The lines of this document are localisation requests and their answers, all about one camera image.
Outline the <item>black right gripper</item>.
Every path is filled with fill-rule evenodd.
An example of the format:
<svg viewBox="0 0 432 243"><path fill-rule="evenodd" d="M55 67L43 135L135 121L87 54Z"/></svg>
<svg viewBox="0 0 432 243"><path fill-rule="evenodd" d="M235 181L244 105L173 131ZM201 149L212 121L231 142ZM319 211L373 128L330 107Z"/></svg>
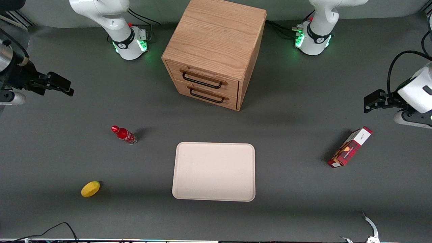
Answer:
<svg viewBox="0 0 432 243"><path fill-rule="evenodd" d="M71 82L55 72L48 72L48 83L46 75L37 71L30 61L25 66L12 63L5 70L5 84L15 89L25 89L38 95L44 95L45 90L55 90L70 97L74 95Z"/></svg>

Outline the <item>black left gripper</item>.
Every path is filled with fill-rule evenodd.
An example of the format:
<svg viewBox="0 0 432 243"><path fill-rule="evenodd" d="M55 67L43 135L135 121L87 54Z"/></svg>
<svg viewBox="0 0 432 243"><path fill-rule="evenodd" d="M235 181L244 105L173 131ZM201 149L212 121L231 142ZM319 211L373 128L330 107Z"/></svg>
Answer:
<svg viewBox="0 0 432 243"><path fill-rule="evenodd" d="M381 105L382 109L405 108L405 101L395 92L387 94L384 90L378 89L373 92L373 97L364 97L364 113L375 109L375 105Z"/></svg>

